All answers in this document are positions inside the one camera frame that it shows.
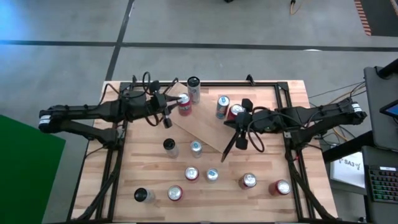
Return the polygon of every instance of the green screen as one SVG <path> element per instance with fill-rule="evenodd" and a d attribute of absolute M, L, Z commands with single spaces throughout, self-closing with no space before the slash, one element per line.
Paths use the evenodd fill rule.
<path fill-rule="evenodd" d="M 0 223 L 42 223 L 65 140 L 2 115 L 0 136 Z"/>

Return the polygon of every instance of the wooden table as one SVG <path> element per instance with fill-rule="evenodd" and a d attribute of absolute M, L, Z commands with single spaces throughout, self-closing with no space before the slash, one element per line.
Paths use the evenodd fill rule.
<path fill-rule="evenodd" d="M 118 88 L 120 82 L 110 82 Z M 309 107 L 304 82 L 288 81 L 293 106 Z M 231 104 L 240 103 L 242 98 L 250 98 L 254 106 L 274 109 L 275 91 L 268 87 L 202 87 L 202 95 L 214 101 L 220 95 L 228 95 Z M 105 101 L 114 100 L 117 94 L 108 88 Z M 96 120 L 95 127 L 108 128 L 111 124 Z M 180 148 L 176 159 L 169 158 L 162 143 L 173 138 Z M 123 163 L 120 173 L 118 197 L 114 211 L 114 222 L 275 222 L 297 221 L 293 194 L 283 197 L 269 195 L 268 185 L 276 180 L 290 182 L 287 161 L 284 158 L 284 142 L 281 134 L 263 134 L 266 150 L 257 152 L 250 144 L 246 151 L 233 148 L 224 161 L 221 153 L 204 144 L 201 158 L 194 158 L 189 145 L 195 136 L 177 125 L 165 129 L 163 125 L 149 126 L 144 119 L 128 125 Z M 88 153 L 101 145 L 93 141 Z M 303 150 L 310 188 L 329 213 L 337 216 L 331 194 L 328 176 L 322 153 L 316 148 Z M 106 150 L 90 155 L 84 164 L 76 195 L 72 217 L 78 217 L 98 193 L 103 175 Z M 215 184 L 208 184 L 203 176 L 199 182 L 191 184 L 185 180 L 187 166 L 196 166 L 203 174 L 211 167 L 220 172 Z M 241 190 L 237 180 L 246 172 L 252 172 L 258 179 L 253 189 Z M 180 202 L 167 198 L 171 185 L 184 189 Z M 134 191 L 139 187 L 154 190 L 156 201 L 152 204 L 138 203 Z M 300 198 L 305 217 L 308 217 L 305 197 L 300 190 Z M 108 210 L 107 199 L 104 210 Z"/>

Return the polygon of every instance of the gray floor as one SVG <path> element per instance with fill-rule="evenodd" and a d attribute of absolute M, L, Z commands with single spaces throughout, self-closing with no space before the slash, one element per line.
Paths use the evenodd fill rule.
<path fill-rule="evenodd" d="M 128 0 L 1 1 L 0 40 L 115 42 Z M 398 38 L 363 32 L 353 0 L 307 1 L 289 16 L 289 0 L 135 0 L 125 42 L 396 47 Z M 37 127 L 39 110 L 55 104 L 98 102 L 113 47 L 0 45 L 0 114 Z M 363 68 L 385 65 L 396 52 L 122 48 L 113 80 L 150 71 L 152 79 L 305 80 L 315 95 L 363 79 Z M 325 104 L 348 89 L 312 98 Z M 355 98 L 365 111 L 366 95 Z M 368 131 L 347 126 L 355 135 Z M 62 222 L 77 181 L 87 141 L 67 140 L 44 223 Z M 339 216 L 364 215 L 360 195 L 333 190 Z"/>

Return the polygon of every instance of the keyboard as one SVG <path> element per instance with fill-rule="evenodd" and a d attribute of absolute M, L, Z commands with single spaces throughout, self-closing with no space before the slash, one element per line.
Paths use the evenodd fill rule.
<path fill-rule="evenodd" d="M 375 202 L 398 203 L 398 168 L 369 166 L 368 175 Z"/>

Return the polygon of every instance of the soda can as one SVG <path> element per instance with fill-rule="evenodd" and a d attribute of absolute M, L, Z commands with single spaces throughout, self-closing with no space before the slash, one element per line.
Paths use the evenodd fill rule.
<path fill-rule="evenodd" d="M 216 117 L 219 119 L 224 119 L 226 113 L 228 112 L 229 98 L 227 96 L 221 96 L 217 101 L 217 112 Z"/>
<path fill-rule="evenodd" d="M 185 170 L 185 178 L 192 183 L 195 183 L 199 180 L 199 170 L 194 166 L 189 166 Z"/>
<path fill-rule="evenodd" d="M 166 150 L 166 153 L 169 157 L 175 159 L 178 157 L 179 149 L 175 145 L 175 141 L 173 139 L 166 139 L 163 142 L 163 147 Z"/>
<path fill-rule="evenodd" d="M 134 193 L 134 199 L 137 202 L 151 203 L 155 200 L 155 193 L 153 190 L 140 187 Z"/>
<path fill-rule="evenodd" d="M 173 185 L 169 188 L 167 191 L 167 196 L 169 197 L 170 200 L 174 202 L 178 202 L 179 200 L 182 199 L 182 188 L 178 185 Z"/>
<path fill-rule="evenodd" d="M 206 180 L 211 184 L 216 182 L 218 180 L 218 170 L 214 168 L 208 169 L 206 173 Z"/>
<path fill-rule="evenodd" d="M 188 116 L 192 113 L 191 98 L 188 94 L 182 93 L 179 95 L 181 99 L 177 101 L 178 112 L 181 116 Z"/>
<path fill-rule="evenodd" d="M 256 176 L 252 173 L 244 174 L 238 180 L 238 184 L 243 190 L 250 189 L 257 184 Z"/>
<path fill-rule="evenodd" d="M 200 79 L 198 77 L 190 77 L 187 81 L 188 94 L 193 104 L 200 101 Z"/>
<path fill-rule="evenodd" d="M 278 180 L 268 186 L 268 191 L 273 196 L 287 195 L 290 193 L 290 184 L 286 180 Z"/>
<path fill-rule="evenodd" d="M 198 141 L 193 141 L 193 142 L 191 143 L 191 152 L 192 152 L 192 155 L 193 155 L 195 158 L 201 157 L 201 152 L 202 152 L 201 143 L 198 142 Z"/>
<path fill-rule="evenodd" d="M 244 108 L 241 105 L 233 105 L 228 110 L 228 115 L 226 117 L 227 121 L 235 119 L 239 112 L 243 112 Z"/>

